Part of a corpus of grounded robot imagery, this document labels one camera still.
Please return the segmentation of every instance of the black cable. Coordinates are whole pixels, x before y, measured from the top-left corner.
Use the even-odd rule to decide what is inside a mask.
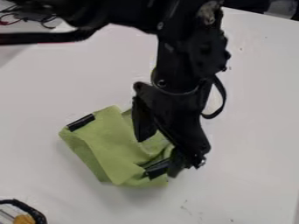
[[[46,24],[52,22],[52,21],[55,20],[56,18],[57,18],[57,16],[45,17],[45,18],[42,19],[42,21],[40,22],[40,24],[41,24],[44,28],[46,28],[46,29],[49,29],[49,30],[55,29],[55,28],[56,28],[55,26],[48,26],[48,25],[46,25]]]
[[[24,18],[20,18],[16,21],[13,21],[13,22],[7,22],[7,21],[3,21],[4,18],[8,17],[8,16],[15,16],[16,13],[8,13],[8,14],[4,14],[0,17],[0,25],[13,25],[13,24],[16,24],[16,23],[19,23],[21,21],[25,21],[27,22]]]
[[[15,5],[12,5],[4,10],[0,10],[0,13],[11,13],[11,12],[15,12],[15,11],[18,11],[19,9],[19,6],[17,6],[16,4]]]

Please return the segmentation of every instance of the green cloth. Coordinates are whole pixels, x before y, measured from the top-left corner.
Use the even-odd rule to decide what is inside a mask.
[[[165,186],[167,175],[153,180],[144,177],[142,166],[168,158],[173,146],[157,132],[152,138],[136,141],[131,112],[116,107],[94,112],[95,120],[60,137],[101,182],[116,186]]]

